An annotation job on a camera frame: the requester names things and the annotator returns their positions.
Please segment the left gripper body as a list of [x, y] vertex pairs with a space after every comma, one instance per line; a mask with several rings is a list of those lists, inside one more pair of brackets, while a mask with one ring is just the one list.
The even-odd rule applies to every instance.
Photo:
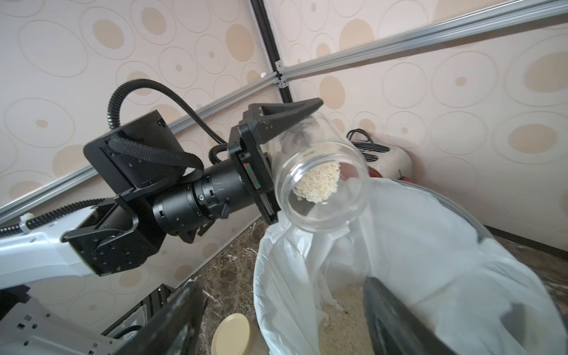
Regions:
[[278, 222], [280, 207], [275, 196], [269, 158], [256, 142], [245, 121], [232, 127], [228, 143], [229, 158], [251, 200], [268, 224]]

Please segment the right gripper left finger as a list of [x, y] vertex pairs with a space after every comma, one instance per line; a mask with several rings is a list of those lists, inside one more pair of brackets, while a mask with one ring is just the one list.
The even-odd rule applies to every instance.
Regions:
[[206, 298], [197, 281], [180, 288], [160, 285], [143, 304], [150, 318], [118, 348], [117, 354], [197, 354]]

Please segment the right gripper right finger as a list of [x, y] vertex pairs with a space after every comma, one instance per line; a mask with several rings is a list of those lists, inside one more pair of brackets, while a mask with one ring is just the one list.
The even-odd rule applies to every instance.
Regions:
[[375, 354], [453, 354], [379, 279], [365, 278], [363, 306]]

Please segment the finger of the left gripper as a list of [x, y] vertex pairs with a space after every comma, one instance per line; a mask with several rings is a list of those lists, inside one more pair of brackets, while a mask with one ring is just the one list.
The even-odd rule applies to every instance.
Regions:
[[268, 143], [322, 105], [320, 98], [284, 104], [250, 104], [241, 120], [241, 138], [245, 144]]

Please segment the glass rice jar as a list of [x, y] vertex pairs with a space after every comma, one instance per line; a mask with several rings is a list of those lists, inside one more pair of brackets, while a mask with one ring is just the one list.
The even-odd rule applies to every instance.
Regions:
[[269, 347], [257, 323], [244, 314], [235, 313], [217, 327], [211, 352], [213, 355], [267, 355]]
[[297, 228], [333, 232], [368, 206], [371, 178], [361, 152], [316, 112], [266, 144], [278, 206]]

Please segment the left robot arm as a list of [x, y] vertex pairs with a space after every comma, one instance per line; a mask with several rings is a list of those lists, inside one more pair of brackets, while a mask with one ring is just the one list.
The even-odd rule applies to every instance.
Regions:
[[84, 147], [84, 156], [114, 191], [112, 198], [79, 201], [1, 228], [1, 352], [3, 354], [196, 354], [207, 301], [191, 282], [173, 294], [146, 325], [113, 337], [56, 316], [29, 293], [38, 280], [107, 276], [143, 265], [166, 236], [186, 243], [220, 219], [256, 206], [278, 220], [275, 157], [263, 146], [321, 108], [315, 98], [251, 104], [228, 140], [216, 138], [210, 167], [181, 147], [160, 113], [122, 124], [130, 93], [156, 90], [196, 123], [199, 115], [178, 94], [150, 79], [127, 81], [109, 100], [109, 132]]

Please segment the white plastic bin liner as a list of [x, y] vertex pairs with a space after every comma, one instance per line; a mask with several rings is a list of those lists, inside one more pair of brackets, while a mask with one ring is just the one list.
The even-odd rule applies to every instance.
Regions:
[[565, 354], [567, 330], [537, 274], [427, 192], [375, 178], [363, 213], [312, 234], [280, 212], [260, 241], [254, 307], [271, 354], [318, 354], [324, 304], [379, 279], [458, 354]]

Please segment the red polka dot toaster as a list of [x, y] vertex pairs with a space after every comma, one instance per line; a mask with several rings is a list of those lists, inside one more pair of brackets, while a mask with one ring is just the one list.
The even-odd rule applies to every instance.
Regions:
[[410, 156], [398, 146], [352, 141], [362, 153], [373, 178], [387, 178], [414, 182], [414, 166]]

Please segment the metal trash bucket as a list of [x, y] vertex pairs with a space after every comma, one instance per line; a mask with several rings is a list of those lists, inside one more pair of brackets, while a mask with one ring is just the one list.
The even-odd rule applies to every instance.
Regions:
[[435, 197], [440, 204], [442, 204], [445, 208], [451, 210], [464, 220], [466, 220], [476, 231], [478, 234], [478, 242], [482, 242], [486, 238], [495, 239], [493, 234], [488, 230], [488, 228], [483, 225], [480, 221], [478, 221], [469, 211], [463, 209], [458, 204], [450, 200], [449, 198], [445, 197], [444, 195], [439, 194], [438, 192], [434, 192], [431, 189], [425, 188], [423, 186], [419, 186], [415, 183], [406, 182], [403, 180], [396, 180], [396, 183], [401, 184], [402, 186], [410, 187], [413, 189], [417, 189], [419, 191], [427, 192], [433, 197]]

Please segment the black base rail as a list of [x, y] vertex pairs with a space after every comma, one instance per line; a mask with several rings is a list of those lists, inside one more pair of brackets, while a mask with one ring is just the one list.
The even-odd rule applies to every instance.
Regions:
[[146, 325], [167, 303], [174, 289], [167, 285], [150, 285], [141, 291], [143, 299], [109, 326], [102, 335], [111, 337], [133, 325]]

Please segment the horizontal aluminium rail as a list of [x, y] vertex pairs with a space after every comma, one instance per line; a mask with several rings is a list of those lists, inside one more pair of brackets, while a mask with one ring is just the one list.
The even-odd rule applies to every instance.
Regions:
[[291, 80], [567, 14], [566, 1], [509, 1], [279, 70]]

